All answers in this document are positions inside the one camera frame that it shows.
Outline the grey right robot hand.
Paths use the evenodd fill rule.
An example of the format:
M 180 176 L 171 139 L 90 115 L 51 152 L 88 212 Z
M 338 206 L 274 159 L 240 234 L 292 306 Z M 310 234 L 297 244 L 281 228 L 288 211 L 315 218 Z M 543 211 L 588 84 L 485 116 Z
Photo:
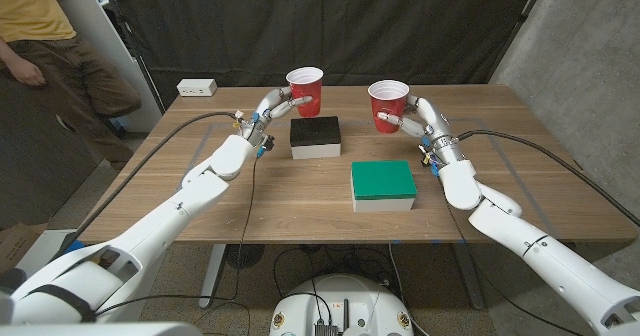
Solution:
M 402 114 L 394 115 L 390 111 L 378 111 L 374 116 L 385 123 L 398 126 L 400 130 L 412 137 L 426 137 L 429 144 L 436 148 L 449 146 L 453 143 L 450 125 L 437 107 L 428 100 L 413 95 L 406 97 L 405 105 L 413 107 L 426 124 L 422 125 Z

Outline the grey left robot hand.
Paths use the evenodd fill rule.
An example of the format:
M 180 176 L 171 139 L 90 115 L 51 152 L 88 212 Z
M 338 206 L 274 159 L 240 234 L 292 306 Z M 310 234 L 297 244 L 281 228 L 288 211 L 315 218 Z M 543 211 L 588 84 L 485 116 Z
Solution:
M 273 119 L 285 116 L 289 111 L 310 103 L 311 95 L 294 97 L 290 87 L 268 92 L 247 120 L 240 122 L 240 134 L 252 146 L 262 142 L 265 131 Z

